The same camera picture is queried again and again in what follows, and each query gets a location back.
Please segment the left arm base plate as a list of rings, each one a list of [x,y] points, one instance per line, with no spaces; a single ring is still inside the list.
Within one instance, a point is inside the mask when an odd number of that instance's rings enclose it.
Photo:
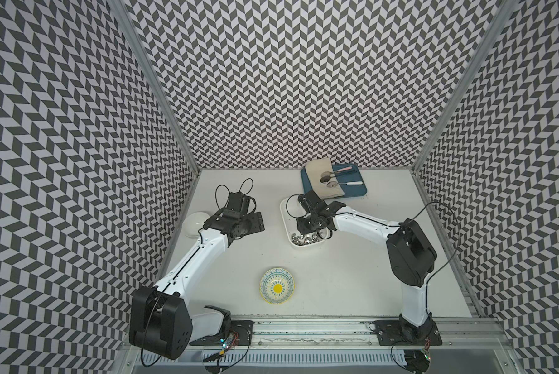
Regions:
[[[217,335],[203,337],[194,340],[190,346],[205,346],[221,348],[231,333],[237,334],[237,346],[249,346],[251,344],[254,330],[253,320],[233,320],[227,327],[222,327]]]

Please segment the white storage box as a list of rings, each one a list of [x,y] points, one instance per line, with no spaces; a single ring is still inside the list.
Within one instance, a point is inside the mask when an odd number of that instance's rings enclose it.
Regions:
[[[320,246],[324,241],[324,237],[329,233],[327,229],[323,229],[321,235],[317,232],[305,235],[299,232],[296,219],[306,215],[306,210],[298,203],[296,196],[283,199],[279,204],[279,211],[287,238],[290,244],[298,249]]]

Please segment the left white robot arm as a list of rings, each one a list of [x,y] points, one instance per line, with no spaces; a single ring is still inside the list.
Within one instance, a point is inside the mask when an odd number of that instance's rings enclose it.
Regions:
[[[195,286],[233,241],[264,230],[260,212],[239,217],[218,213],[207,219],[182,260],[153,286],[132,295],[130,344],[170,359],[203,338],[231,345],[231,312],[206,305],[195,314],[188,307]]]

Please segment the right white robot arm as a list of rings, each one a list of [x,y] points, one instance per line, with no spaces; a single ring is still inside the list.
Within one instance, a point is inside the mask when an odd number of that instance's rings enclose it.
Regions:
[[[421,226],[410,218],[399,223],[373,218],[339,201],[327,204],[305,195],[299,195],[297,201],[304,209],[304,215],[296,218],[301,235],[327,229],[331,233],[348,232],[386,246],[389,265],[402,286],[396,342],[429,342],[435,324],[428,308],[428,282],[438,255]]]

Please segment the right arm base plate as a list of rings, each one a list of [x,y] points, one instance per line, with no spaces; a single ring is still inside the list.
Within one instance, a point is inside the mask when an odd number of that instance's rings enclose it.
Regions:
[[[380,319],[371,325],[383,347],[399,345],[431,348],[443,345],[441,332],[431,318],[420,327],[415,327],[405,319]]]

